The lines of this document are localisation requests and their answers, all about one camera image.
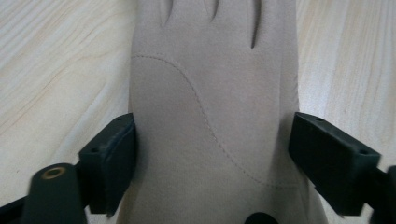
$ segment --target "glove finger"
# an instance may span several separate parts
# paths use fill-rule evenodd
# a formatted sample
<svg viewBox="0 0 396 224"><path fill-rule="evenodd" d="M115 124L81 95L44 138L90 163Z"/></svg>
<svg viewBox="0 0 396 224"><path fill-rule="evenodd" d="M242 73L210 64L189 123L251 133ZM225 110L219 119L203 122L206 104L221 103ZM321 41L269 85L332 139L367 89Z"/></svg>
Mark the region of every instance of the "glove finger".
<svg viewBox="0 0 396 224"><path fill-rule="evenodd" d="M160 1L160 11L161 11L161 25L164 26L171 14L173 6L173 0L162 0Z"/></svg>
<svg viewBox="0 0 396 224"><path fill-rule="evenodd" d="M210 20L216 15L216 11L218 10L219 0L203 0L206 8L207 15Z"/></svg>
<svg viewBox="0 0 396 224"><path fill-rule="evenodd" d="M139 0L138 20L142 26L160 26L161 13L160 5L157 0Z"/></svg>
<svg viewBox="0 0 396 224"><path fill-rule="evenodd" d="M260 23L262 0L247 0L247 35L250 47L256 45L256 34Z"/></svg>
<svg viewBox="0 0 396 224"><path fill-rule="evenodd" d="M228 37L237 37L241 45L248 45L247 3L245 0L219 0L213 19L216 26Z"/></svg>
<svg viewBox="0 0 396 224"><path fill-rule="evenodd" d="M260 16L253 32L252 48L280 48L284 39L285 4L284 0L261 0Z"/></svg>
<svg viewBox="0 0 396 224"><path fill-rule="evenodd" d="M171 15L166 25L202 23L208 15L202 0L173 0Z"/></svg>

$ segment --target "wood grain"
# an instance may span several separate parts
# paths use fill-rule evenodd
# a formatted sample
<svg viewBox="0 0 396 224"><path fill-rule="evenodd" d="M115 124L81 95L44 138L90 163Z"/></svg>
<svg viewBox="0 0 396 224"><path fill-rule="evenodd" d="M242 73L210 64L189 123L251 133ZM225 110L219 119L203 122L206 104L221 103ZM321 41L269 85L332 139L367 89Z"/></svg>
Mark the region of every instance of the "wood grain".
<svg viewBox="0 0 396 224"><path fill-rule="evenodd" d="M396 164L396 2L297 1L301 110L320 116ZM329 223L368 223L337 216Z"/></svg>
<svg viewBox="0 0 396 224"><path fill-rule="evenodd" d="M0 1L0 204L127 113L128 0ZM104 220L91 217L91 223Z"/></svg>
<svg viewBox="0 0 396 224"><path fill-rule="evenodd" d="M127 112L135 14L129 0L0 0L0 204ZM297 19L302 111L380 151L382 169L396 164L395 1L298 0ZM371 212L325 208L334 224Z"/></svg>

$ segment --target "glove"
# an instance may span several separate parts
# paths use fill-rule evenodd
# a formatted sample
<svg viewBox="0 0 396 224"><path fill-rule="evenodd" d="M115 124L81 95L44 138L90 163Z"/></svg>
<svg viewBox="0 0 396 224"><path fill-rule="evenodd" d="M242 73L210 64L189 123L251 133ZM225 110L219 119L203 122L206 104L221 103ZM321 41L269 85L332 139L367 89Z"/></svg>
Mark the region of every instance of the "glove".
<svg viewBox="0 0 396 224"><path fill-rule="evenodd" d="M298 110L295 2L141 0L134 180L119 223L326 223L288 154Z"/></svg>

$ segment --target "glove stitching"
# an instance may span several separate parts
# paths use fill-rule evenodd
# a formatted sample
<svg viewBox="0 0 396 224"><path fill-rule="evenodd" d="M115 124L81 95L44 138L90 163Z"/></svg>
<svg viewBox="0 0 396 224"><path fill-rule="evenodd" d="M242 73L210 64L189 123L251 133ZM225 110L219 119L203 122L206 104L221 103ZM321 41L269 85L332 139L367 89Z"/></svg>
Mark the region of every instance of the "glove stitching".
<svg viewBox="0 0 396 224"><path fill-rule="evenodd" d="M215 133L214 133L212 127L211 127L210 124L209 124L209 121L208 121L208 119L207 119L207 115L206 115L206 113L205 113L205 111L204 111L204 109L203 109L203 107L202 107L202 104L201 104L201 101L200 101L200 99L199 99L199 97L198 97L198 94L197 94L195 88L192 86L192 84L191 84L191 82L189 81L189 79L187 78L187 76L185 75L185 73L183 72L183 70L180 69L181 66L180 66L178 63L174 63L174 62L171 62L171 61L168 61L168 60L163 59L164 56L161 55L161 54L154 54L155 56L152 56L152 55L153 55L153 54L147 55L147 54L139 53L139 54L133 55L133 56L131 57L131 59L133 59L133 58L143 58L143 59L152 59L152 60L161 61L161 62L163 62L163 63L166 63L166 64L168 64L168 65L171 65L173 68L175 68L175 69L183 76L183 78L185 79L185 81L188 83L188 85L189 85L190 88L192 89L192 92L194 93L195 101L197 102L197 104L198 104L198 106L199 106L199 108L200 108L201 114L202 114L202 116L203 116L204 119L205 119L205 125L206 125L207 129L210 131L210 134L211 134L212 137L214 138L214 140L215 140L215 142L217 143L218 147L219 147L219 148L221 149L221 151L226 155L226 157L233 163L234 166L236 166L239 170L242 171L242 173L243 173L244 175L246 175L247 177L249 177L250 179L252 179L253 181L255 181L255 182L258 183L258 184L261 184L261 185L264 185L264 186L267 186L267 187L270 187L270 188L273 188L273 189L296 189L296 188L297 188L297 186L296 186L295 184L288 184L288 185L286 185L286 184L276 183L276 182L275 182L275 183L266 183L266 182L263 182L263 181L261 181L260 179L258 179L258 178L256 178L256 177L250 175L250 174L248 173L248 171L246 171L241 165L239 165L237 162L235 162L235 159L232 158L232 156L230 155L230 153L224 148L224 146L222 145L222 143L221 143L221 142L219 141L219 139L216 137L216 135L215 135Z"/></svg>

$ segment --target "wooden table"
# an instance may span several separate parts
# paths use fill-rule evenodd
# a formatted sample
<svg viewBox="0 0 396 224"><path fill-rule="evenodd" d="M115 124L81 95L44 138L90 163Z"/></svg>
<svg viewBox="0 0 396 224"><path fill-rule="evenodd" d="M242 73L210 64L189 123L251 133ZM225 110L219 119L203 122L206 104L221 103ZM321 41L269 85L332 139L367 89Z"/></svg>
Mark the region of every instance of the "wooden table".
<svg viewBox="0 0 396 224"><path fill-rule="evenodd" d="M396 164L396 2L299 0L300 100ZM0 204L127 113L136 2L0 0ZM341 219L325 204L330 223ZM106 223L90 217L91 223Z"/></svg>

